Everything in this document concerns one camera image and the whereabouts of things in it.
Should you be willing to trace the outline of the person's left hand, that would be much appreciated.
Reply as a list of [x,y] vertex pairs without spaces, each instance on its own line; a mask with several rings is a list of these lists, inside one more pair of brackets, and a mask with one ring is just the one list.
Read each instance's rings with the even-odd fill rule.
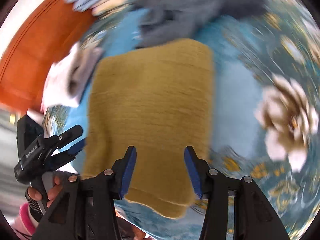
[[[60,173],[57,173],[56,176],[54,177],[53,187],[47,193],[47,198],[48,198],[48,201],[46,203],[47,207],[50,207],[52,205],[55,198],[59,195],[59,193],[63,189],[63,181],[66,180],[67,175],[68,175],[68,173],[65,173],[65,172],[61,173],[60,172]],[[43,195],[39,191],[37,191],[35,188],[28,187],[27,188],[27,197],[38,202],[38,201],[42,200]]]

